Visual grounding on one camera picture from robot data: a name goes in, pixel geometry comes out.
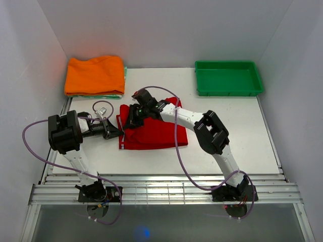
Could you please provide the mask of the red trousers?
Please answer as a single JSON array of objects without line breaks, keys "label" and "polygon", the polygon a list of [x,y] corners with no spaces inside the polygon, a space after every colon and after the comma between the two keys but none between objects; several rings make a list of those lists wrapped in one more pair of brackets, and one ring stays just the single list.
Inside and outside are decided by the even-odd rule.
[{"label": "red trousers", "polygon": [[125,128],[130,107],[122,104],[119,108],[119,114],[116,116],[117,125],[124,131],[119,136],[120,150],[153,150],[175,147],[175,125],[160,120],[147,118],[144,120],[144,126],[130,129]]}]

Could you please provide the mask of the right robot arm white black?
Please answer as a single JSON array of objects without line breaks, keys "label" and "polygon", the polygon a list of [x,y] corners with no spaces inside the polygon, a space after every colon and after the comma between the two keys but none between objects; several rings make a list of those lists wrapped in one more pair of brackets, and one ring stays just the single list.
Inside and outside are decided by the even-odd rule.
[{"label": "right robot arm white black", "polygon": [[225,178],[223,185],[211,190],[219,190],[219,195],[226,201],[247,198],[248,177],[239,169],[230,148],[229,132],[214,111],[193,112],[177,103],[157,101],[146,89],[135,92],[132,97],[137,103],[129,107],[124,130],[141,127],[145,119],[152,118],[193,131],[201,149],[215,159]]}]

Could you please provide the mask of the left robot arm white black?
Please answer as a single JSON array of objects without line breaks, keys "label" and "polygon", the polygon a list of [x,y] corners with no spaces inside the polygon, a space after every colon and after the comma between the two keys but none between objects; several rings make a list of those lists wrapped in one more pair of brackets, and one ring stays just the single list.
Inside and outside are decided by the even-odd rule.
[{"label": "left robot arm white black", "polygon": [[105,108],[96,111],[96,118],[87,112],[72,110],[65,115],[48,118],[48,141],[51,148],[58,151],[76,170],[80,185],[76,188],[90,201],[111,201],[118,190],[107,188],[98,177],[98,172],[90,164],[82,148],[83,139],[102,136],[105,140],[117,138],[123,132],[104,117]]}]

